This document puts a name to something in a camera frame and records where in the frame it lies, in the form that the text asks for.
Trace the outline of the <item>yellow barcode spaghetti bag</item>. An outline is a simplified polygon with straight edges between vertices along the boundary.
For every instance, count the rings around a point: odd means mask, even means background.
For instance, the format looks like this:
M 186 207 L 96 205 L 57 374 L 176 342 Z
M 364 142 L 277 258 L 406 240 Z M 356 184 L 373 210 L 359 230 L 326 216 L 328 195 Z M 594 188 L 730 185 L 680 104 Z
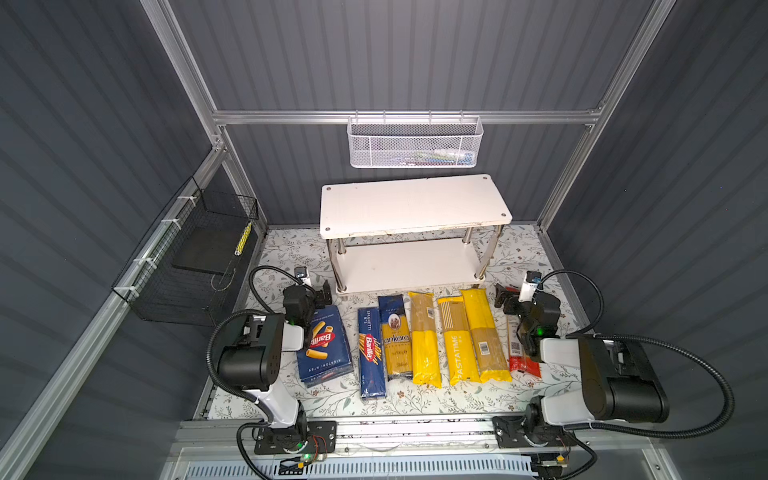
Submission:
M 508 360 L 504 355 L 486 290 L 465 289 L 461 291 L 461 296 L 472 337 L 480 382 L 511 382 Z

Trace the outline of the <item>yellow Pastatime spaghetti bag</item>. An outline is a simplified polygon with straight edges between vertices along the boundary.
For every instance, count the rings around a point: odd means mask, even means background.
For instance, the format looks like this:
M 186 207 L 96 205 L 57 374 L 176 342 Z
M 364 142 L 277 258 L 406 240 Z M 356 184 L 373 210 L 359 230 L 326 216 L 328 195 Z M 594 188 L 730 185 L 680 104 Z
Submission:
M 438 299 L 449 370 L 449 383 L 480 381 L 469 321 L 462 297 Z

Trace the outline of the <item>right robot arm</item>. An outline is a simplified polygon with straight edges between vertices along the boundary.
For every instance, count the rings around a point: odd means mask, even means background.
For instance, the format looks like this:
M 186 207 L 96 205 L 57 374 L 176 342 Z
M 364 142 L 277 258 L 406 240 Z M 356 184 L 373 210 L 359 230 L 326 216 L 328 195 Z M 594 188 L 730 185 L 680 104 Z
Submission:
M 605 312 L 602 291 L 595 292 L 597 313 L 585 327 L 559 334 L 561 301 L 544 289 L 558 276 L 529 271 L 518 287 L 495 285 L 495 307 L 516 321 L 512 337 L 520 345 L 524 364 L 561 365 L 580 372 L 580 386 L 556 396 L 532 398 L 525 411 L 511 421 L 513 432 L 534 447 L 557 439 L 565 444 L 575 432 L 600 430 L 656 439 L 689 439 L 723 428 L 735 412 L 735 395 L 726 378 L 698 355 L 671 343 L 638 335 L 595 332 Z M 701 367 L 718 385 L 723 406 L 702 426 L 664 431 L 670 402 L 646 353 L 652 346 L 678 354 Z

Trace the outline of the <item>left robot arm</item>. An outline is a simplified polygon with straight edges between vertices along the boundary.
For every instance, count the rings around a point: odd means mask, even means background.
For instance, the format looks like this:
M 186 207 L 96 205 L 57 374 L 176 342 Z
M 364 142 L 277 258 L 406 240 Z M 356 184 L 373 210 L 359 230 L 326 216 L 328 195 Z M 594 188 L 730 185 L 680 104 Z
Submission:
M 261 271 L 276 272 L 291 280 L 283 290 L 282 313 L 272 309 L 258 294 L 255 277 Z M 298 453 L 309 442 L 310 427 L 300 401 L 279 379 L 282 354 L 299 352 L 311 345 L 317 335 L 313 326 L 315 312 L 330 304 L 330 290 L 327 286 L 316 290 L 304 266 L 289 273 L 279 267 L 260 265 L 249 272 L 247 283 L 260 307 L 235 311 L 215 328 L 206 349 L 209 377 L 218 389 L 258 407 L 263 418 L 252 426 L 255 434 L 270 439 L 274 448 Z M 240 318 L 245 320 L 248 331 L 215 355 L 220 333 Z

